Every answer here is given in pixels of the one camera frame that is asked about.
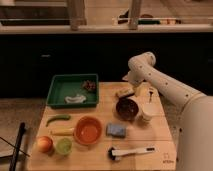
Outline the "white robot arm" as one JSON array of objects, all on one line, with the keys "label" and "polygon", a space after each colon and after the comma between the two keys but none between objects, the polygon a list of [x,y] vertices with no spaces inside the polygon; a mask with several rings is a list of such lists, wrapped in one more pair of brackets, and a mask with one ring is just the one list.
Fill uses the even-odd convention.
[{"label": "white robot arm", "polygon": [[135,89],[146,80],[181,108],[176,171],[213,171],[213,96],[158,71],[155,63],[152,52],[131,57],[125,79]]}]

